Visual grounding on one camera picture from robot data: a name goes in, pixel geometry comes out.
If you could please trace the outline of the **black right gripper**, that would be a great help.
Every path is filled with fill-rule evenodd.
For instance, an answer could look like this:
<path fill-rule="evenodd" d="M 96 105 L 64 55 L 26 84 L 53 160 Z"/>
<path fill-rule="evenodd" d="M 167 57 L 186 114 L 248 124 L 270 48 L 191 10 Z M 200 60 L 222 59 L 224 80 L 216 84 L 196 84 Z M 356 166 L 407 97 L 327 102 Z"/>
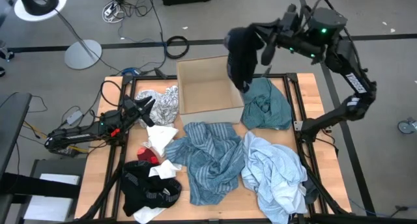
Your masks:
<path fill-rule="evenodd" d="M 277 47 L 301 47 L 302 40 L 296 33 L 300 30 L 300 16 L 296 11 L 296 5 L 290 4 L 282 18 L 268 23 L 253 23 L 258 34 L 270 34 L 263 37 L 265 49 L 261 54 L 261 64 L 268 66 Z"/>

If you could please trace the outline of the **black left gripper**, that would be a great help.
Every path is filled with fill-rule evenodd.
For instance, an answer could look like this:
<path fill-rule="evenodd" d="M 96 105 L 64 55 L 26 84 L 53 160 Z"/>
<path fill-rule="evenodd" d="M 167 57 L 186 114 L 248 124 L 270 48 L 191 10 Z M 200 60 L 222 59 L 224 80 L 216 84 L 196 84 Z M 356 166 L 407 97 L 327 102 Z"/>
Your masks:
<path fill-rule="evenodd" d="M 133 100 L 128 95 L 124 95 L 122 99 L 123 113 L 121 115 L 121 122 L 123 124 L 132 124 L 137 119 L 142 119 L 147 126 L 153 127 L 154 122 L 151 119 L 150 113 L 146 113 L 145 111 L 151 111 L 155 101 L 152 98 Z"/>

